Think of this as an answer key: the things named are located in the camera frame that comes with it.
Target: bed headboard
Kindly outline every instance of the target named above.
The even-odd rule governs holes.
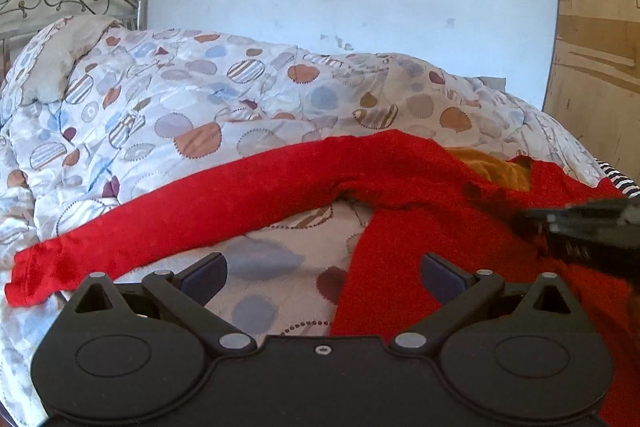
[[[0,80],[12,56],[45,26],[66,15],[111,15],[129,29],[146,30],[148,0],[0,0]]]

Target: polka dot comforter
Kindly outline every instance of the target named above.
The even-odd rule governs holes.
[[[194,172],[328,136],[399,129],[447,147],[556,162],[590,185],[603,176],[576,139],[529,104],[399,54],[318,55],[219,33],[116,26],[69,71],[62,100],[22,104],[21,85],[64,26],[35,36],[2,86],[0,286],[14,254],[36,241]],[[220,250],[230,275],[212,311],[259,339],[322,335],[370,214],[337,201],[121,280],[179,271]],[[0,401],[20,426],[44,418],[29,365],[64,303],[55,295],[10,309],[0,297]]]

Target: brown wood surface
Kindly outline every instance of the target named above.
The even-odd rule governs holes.
[[[640,178],[640,0],[560,0],[545,111]]]

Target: screw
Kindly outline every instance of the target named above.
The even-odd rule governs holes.
[[[317,346],[316,347],[316,353],[318,355],[330,355],[332,351],[333,351],[333,349],[331,349],[331,347],[329,347],[329,346]]]
[[[427,338],[420,333],[400,333],[395,338],[396,344],[404,349],[418,349],[427,343]]]
[[[251,344],[251,337],[244,333],[227,333],[218,342],[225,349],[244,349]]]

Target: black and white striped fabric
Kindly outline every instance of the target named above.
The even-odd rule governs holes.
[[[640,196],[640,187],[631,178],[627,178],[620,171],[614,169],[611,165],[605,162],[598,162],[600,168],[607,175],[607,178],[616,186],[616,188],[622,192],[627,198],[635,198]]]

